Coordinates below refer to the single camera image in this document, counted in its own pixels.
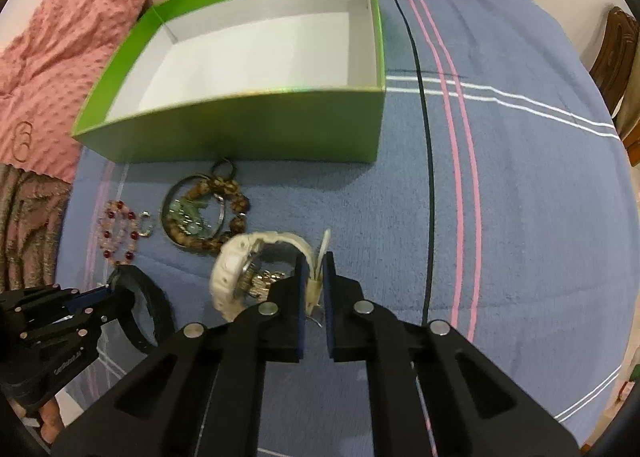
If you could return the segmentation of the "person's left hand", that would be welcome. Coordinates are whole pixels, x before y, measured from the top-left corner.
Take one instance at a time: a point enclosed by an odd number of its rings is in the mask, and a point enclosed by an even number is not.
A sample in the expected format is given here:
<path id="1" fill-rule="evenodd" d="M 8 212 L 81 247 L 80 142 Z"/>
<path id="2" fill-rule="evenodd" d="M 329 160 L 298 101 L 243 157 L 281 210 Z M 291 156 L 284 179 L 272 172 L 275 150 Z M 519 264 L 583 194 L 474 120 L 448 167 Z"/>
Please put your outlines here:
<path id="1" fill-rule="evenodd" d="M 56 438 L 64 430 L 65 425 L 62 420 L 60 405 L 55 397 L 45 403 L 39 410 L 41 418 L 40 435 L 49 445 L 53 444 Z"/>

